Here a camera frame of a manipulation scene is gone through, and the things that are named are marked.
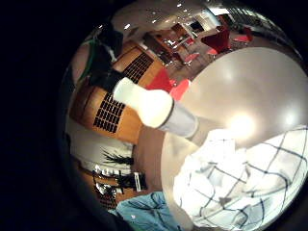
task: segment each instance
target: blue jeans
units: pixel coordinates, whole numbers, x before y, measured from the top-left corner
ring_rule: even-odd
[[[122,217],[144,231],[179,231],[162,192],[140,195],[118,203],[110,213]]]

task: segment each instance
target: ceiling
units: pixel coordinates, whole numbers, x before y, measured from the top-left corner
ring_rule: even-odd
[[[148,31],[169,29],[178,22],[192,21],[193,16],[206,7],[218,8],[220,4],[220,0],[139,0],[116,12],[113,24],[123,33],[124,41],[139,40]],[[134,28],[135,34],[127,38]]]

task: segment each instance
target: vent grille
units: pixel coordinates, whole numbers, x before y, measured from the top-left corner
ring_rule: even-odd
[[[152,63],[153,60],[145,53],[142,53],[123,70],[123,74],[137,84]]]
[[[114,101],[112,95],[107,93],[100,104],[93,125],[115,133],[124,106],[124,104]]]
[[[152,63],[153,60],[142,53],[123,70],[123,74],[137,84]],[[124,104],[114,101],[113,96],[107,93],[96,113],[93,126],[115,133],[124,107]]]

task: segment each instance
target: wooden cabinet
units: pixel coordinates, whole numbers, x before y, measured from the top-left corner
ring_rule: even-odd
[[[176,33],[178,38],[189,36],[185,28],[179,23],[176,23],[174,26],[172,26],[171,30],[173,30]]]
[[[114,63],[114,69],[142,87],[151,83],[162,67],[161,61],[133,41],[123,45],[122,54]],[[76,93],[69,116],[100,135],[133,144],[137,144],[142,127],[134,110],[115,102],[105,90],[89,87],[87,80]]]
[[[73,164],[79,176],[86,182],[87,186],[89,187],[90,193],[92,193],[92,195],[95,197],[97,202],[100,203],[101,206],[105,209],[115,209],[116,205],[122,200],[130,199],[132,197],[143,195],[143,194],[152,193],[149,190],[136,192],[133,189],[123,189],[123,193],[117,193],[115,195],[115,199],[108,197],[108,196],[102,196],[102,194],[99,193],[99,191],[94,185],[92,173],[88,170],[81,168],[78,160],[73,160]],[[94,175],[94,178],[95,178],[95,181],[99,184],[118,186],[118,183],[115,178],[110,178],[110,179],[101,178],[101,177],[98,177],[97,175]]]

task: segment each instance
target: white table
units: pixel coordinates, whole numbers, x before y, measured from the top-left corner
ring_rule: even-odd
[[[208,65],[193,80],[180,101],[196,116],[227,124],[232,116],[245,113],[253,118],[253,145],[288,128],[308,124],[308,83],[298,64],[268,48],[253,47],[231,52]],[[198,146],[166,133],[162,150],[162,184],[167,205],[179,224],[193,228],[186,213],[172,197],[173,179],[185,157]]]

